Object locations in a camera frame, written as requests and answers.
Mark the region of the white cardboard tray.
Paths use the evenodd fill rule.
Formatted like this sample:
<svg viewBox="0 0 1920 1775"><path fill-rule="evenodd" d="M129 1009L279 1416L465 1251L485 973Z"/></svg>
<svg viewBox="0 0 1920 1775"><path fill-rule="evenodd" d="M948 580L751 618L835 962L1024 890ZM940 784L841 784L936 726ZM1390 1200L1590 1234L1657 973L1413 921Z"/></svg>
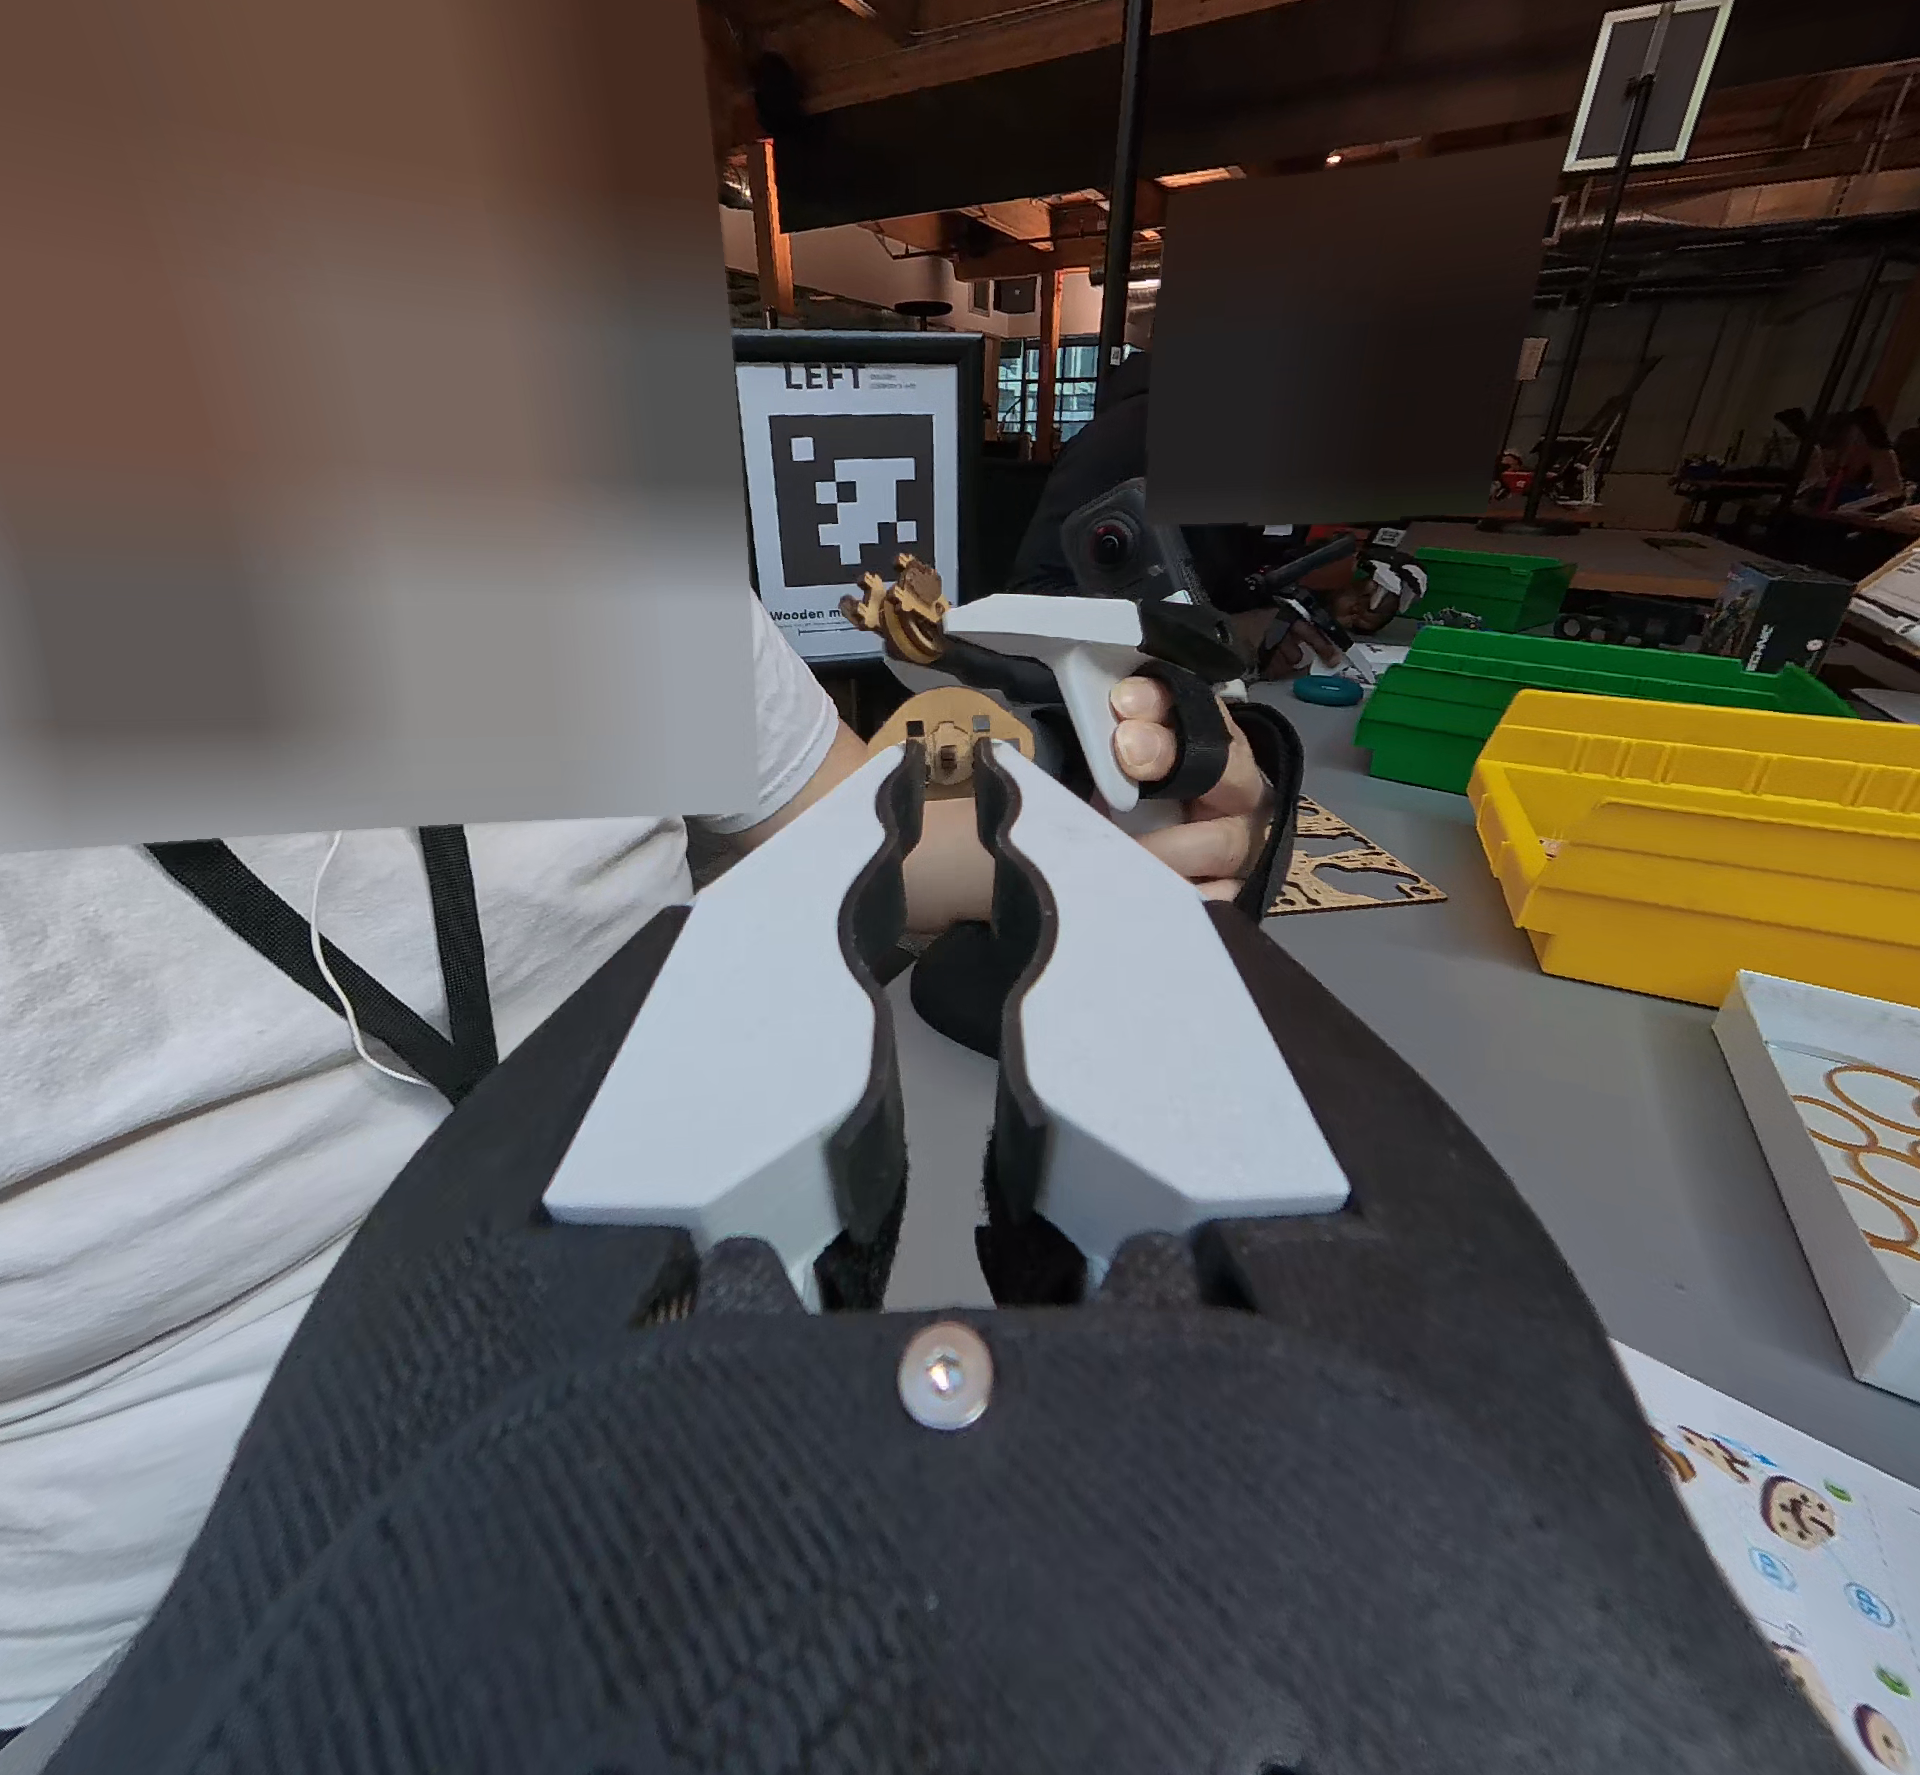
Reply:
<svg viewBox="0 0 1920 1775"><path fill-rule="evenodd" d="M1900 1002L1740 972L1716 1043L1778 1189L1852 1377L1919 1400L1919 1263L1894 1273L1861 1236L1818 1162L1783 1077L1792 1052L1915 1077L1919 1010Z"/></svg>

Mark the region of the white framed dark panel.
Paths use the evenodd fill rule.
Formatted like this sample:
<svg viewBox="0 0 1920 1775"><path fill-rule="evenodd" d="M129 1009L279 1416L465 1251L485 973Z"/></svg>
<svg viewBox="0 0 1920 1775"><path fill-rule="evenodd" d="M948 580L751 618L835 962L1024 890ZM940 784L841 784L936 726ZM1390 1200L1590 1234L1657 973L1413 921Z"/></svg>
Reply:
<svg viewBox="0 0 1920 1775"><path fill-rule="evenodd" d="M1716 60L1737 0L1668 0L1610 11L1580 93L1562 172L1614 169L1629 124L1636 172L1673 168L1692 153Z"/></svg>

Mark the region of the person's left hand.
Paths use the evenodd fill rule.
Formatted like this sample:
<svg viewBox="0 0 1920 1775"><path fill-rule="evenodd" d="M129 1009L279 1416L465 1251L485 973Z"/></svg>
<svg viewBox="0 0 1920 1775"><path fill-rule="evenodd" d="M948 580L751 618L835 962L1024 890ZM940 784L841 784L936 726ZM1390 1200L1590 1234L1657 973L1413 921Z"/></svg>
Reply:
<svg viewBox="0 0 1920 1775"><path fill-rule="evenodd" d="M1148 853L1198 888L1207 900L1233 900L1258 863L1276 815L1276 792L1235 726L1230 706L1216 703L1229 735L1229 756L1218 782L1187 802L1182 819L1136 839ZM1114 683L1116 767L1139 787L1168 780L1179 756L1173 697L1165 683L1143 675Z"/></svg>

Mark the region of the black smartwatch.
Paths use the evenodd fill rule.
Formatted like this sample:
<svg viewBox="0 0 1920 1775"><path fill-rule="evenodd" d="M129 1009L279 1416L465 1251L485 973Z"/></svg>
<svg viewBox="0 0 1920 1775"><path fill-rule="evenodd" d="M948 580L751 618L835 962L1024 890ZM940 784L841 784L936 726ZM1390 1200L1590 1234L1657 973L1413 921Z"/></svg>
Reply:
<svg viewBox="0 0 1920 1775"><path fill-rule="evenodd" d="M1298 804L1306 775L1306 750L1292 723L1261 702L1223 702L1244 736L1256 767L1272 789L1268 839L1235 896L1235 909L1261 923L1284 893L1298 841Z"/></svg>

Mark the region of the framed marker sign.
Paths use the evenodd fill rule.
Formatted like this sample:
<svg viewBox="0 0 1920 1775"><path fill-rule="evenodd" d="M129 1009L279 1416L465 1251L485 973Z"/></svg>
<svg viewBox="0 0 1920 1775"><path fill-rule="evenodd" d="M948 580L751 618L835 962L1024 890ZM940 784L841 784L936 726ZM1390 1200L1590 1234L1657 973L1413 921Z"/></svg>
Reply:
<svg viewBox="0 0 1920 1775"><path fill-rule="evenodd" d="M737 330L755 589L817 675L877 664L841 616L867 572L930 565L973 597L985 344L971 334Z"/></svg>

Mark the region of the octagonal wooden disc piece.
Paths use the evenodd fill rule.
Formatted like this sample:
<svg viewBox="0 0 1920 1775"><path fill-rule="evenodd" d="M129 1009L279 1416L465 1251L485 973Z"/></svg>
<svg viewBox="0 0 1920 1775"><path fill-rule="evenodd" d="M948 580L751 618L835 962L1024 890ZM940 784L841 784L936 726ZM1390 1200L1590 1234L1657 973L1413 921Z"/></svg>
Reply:
<svg viewBox="0 0 1920 1775"><path fill-rule="evenodd" d="M924 759L927 799L973 794L973 750L996 741L1034 761L1034 732L1001 702L965 686L939 686L912 694L869 739L869 754L919 744Z"/></svg>

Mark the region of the wooden wheel assembly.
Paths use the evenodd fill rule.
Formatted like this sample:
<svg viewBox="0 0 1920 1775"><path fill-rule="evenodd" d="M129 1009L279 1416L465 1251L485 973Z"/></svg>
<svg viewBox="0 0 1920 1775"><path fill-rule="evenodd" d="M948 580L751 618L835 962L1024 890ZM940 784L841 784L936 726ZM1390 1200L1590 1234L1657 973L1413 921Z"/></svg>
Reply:
<svg viewBox="0 0 1920 1775"><path fill-rule="evenodd" d="M853 627L877 636L883 656L916 667L936 667L946 653L946 595L939 570L916 557L900 555L894 576L867 570L859 589L837 605Z"/></svg>

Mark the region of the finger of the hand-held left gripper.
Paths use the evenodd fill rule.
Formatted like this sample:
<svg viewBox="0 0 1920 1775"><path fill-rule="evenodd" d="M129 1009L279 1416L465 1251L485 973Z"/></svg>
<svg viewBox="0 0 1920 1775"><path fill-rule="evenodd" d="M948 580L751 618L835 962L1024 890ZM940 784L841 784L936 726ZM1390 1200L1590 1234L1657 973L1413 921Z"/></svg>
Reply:
<svg viewBox="0 0 1920 1775"><path fill-rule="evenodd" d="M1068 659L1085 659L1106 686L1146 669L1143 622L1131 600L1001 592L948 608L930 664L886 656L910 692L965 686L1014 706L1066 706Z"/></svg>

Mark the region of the wooden cutout sheet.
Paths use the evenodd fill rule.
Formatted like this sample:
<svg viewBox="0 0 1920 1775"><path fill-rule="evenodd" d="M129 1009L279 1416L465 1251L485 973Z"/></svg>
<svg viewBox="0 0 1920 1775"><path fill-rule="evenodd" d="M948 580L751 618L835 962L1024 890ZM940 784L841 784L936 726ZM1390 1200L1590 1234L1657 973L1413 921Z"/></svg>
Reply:
<svg viewBox="0 0 1920 1775"><path fill-rule="evenodd" d="M1432 907L1447 893L1346 819L1298 798L1294 851L1268 919Z"/></svg>

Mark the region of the small dark printed box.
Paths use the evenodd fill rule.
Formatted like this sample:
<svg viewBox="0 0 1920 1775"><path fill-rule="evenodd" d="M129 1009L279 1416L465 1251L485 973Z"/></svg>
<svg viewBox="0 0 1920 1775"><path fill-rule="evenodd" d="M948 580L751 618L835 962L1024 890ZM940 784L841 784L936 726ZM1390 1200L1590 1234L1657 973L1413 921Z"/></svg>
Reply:
<svg viewBox="0 0 1920 1775"><path fill-rule="evenodd" d="M1797 562L1740 559L1703 623L1700 650L1746 672L1816 672L1852 603L1855 584Z"/></svg>

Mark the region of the illustrated instruction booklet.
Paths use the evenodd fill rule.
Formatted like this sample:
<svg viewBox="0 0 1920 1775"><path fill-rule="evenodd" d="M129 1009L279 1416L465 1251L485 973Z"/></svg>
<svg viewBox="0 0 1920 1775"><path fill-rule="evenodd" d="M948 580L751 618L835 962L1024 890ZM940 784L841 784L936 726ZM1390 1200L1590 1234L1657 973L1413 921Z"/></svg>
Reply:
<svg viewBox="0 0 1920 1775"><path fill-rule="evenodd" d="M1919 1770L1919 1490L1614 1344L1694 1528L1859 1771Z"/></svg>

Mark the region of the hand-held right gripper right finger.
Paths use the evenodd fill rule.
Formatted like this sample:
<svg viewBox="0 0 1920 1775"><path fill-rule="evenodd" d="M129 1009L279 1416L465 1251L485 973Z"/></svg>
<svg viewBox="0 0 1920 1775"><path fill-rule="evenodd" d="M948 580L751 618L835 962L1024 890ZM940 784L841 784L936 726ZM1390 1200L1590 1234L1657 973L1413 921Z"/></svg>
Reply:
<svg viewBox="0 0 1920 1775"><path fill-rule="evenodd" d="M1081 1301L1143 1236L1324 1216L1351 1187L1204 902L998 741L996 1121L975 1248L1000 1307Z"/></svg>

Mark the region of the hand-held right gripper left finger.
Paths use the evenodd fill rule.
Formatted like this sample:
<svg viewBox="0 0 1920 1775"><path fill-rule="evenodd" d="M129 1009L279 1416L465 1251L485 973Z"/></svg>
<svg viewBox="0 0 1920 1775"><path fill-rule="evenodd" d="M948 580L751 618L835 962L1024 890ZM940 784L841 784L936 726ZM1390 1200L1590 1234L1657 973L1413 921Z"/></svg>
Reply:
<svg viewBox="0 0 1920 1775"><path fill-rule="evenodd" d="M767 1243L809 1310L877 1307L904 1207L904 860L924 746L869 759L707 886L558 1163L557 1224Z"/></svg>

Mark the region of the yellow plastic bin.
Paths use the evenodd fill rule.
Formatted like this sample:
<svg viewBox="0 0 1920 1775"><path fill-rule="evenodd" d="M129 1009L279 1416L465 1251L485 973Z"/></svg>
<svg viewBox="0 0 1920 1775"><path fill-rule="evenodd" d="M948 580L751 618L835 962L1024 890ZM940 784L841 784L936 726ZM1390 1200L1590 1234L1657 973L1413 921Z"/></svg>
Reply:
<svg viewBox="0 0 1920 1775"><path fill-rule="evenodd" d="M1542 972L1718 1009L1740 972L1919 1002L1919 731L1523 689L1475 827Z"/></svg>

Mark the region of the pile of tan rubber bands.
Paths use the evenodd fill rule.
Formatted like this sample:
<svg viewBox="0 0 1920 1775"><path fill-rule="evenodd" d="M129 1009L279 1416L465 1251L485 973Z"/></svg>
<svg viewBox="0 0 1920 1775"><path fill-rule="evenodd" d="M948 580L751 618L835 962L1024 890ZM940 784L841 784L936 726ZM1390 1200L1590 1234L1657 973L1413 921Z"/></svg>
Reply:
<svg viewBox="0 0 1920 1775"><path fill-rule="evenodd" d="M1783 1077L1840 1204L1879 1253L1919 1263L1915 1077L1792 1052Z"/></svg>

